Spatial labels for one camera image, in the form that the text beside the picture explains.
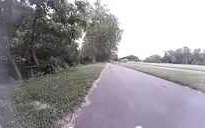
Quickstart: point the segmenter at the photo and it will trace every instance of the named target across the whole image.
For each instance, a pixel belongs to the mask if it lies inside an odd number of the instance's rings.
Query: distant building
[[[139,58],[137,56],[134,56],[134,55],[122,57],[122,58],[120,58],[120,60],[124,61],[124,62],[127,62],[127,61],[139,62]]]

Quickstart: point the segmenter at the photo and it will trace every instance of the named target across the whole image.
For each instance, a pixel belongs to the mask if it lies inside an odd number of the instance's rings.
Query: paved path
[[[109,64],[75,128],[205,128],[205,94]]]

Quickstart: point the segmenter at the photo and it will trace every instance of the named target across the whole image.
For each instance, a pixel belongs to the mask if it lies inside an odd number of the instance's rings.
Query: sky
[[[119,57],[205,48],[205,0],[101,0],[124,29]]]

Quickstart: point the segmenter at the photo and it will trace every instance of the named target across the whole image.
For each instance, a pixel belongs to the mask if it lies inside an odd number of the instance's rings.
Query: treeline
[[[17,78],[107,61],[121,35],[118,19],[100,1],[0,0],[0,68]]]
[[[194,49],[193,51],[188,47],[178,48],[177,50],[167,50],[164,56],[152,55],[147,57],[145,62],[152,63],[173,63],[173,64],[194,64],[205,65],[205,49]]]

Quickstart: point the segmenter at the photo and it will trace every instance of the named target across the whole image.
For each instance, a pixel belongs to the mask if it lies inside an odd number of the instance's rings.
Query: overcast sky
[[[124,29],[119,57],[205,48],[205,0],[102,0]]]

